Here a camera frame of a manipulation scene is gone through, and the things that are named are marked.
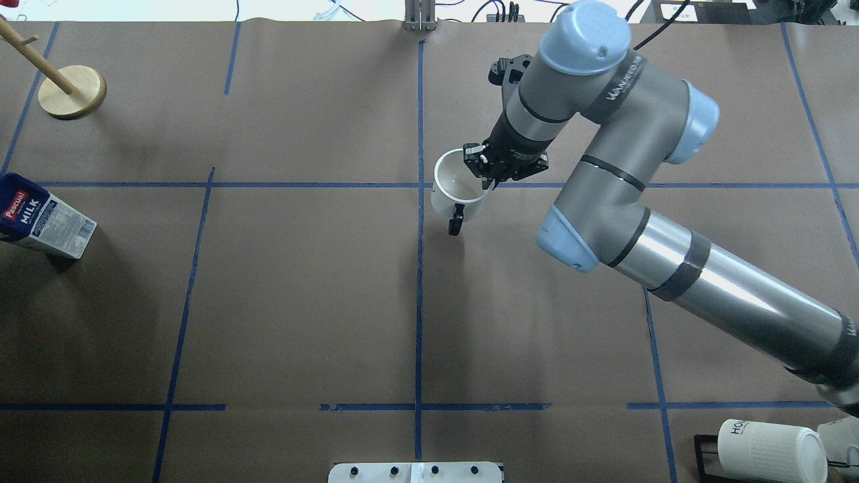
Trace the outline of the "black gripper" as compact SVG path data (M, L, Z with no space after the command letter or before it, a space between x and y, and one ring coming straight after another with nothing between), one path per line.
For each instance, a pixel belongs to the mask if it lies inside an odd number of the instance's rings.
M483 144L462 146L464 165L481 179L481 189L490 192L498 182L522 180L549 168L546 149L549 141L525 138L513 128L506 114L501 114Z

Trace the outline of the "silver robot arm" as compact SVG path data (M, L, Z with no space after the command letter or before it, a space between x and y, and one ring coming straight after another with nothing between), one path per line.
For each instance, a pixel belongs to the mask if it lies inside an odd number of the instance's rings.
M581 272L613 267L814 385L857 416L857 323L640 202L663 163L693 158L717 128L717 102L631 49L612 6L576 1L537 53L500 58L491 134L462 156L485 189L548 168L548 148L576 114L598 131L537 232L549 256Z

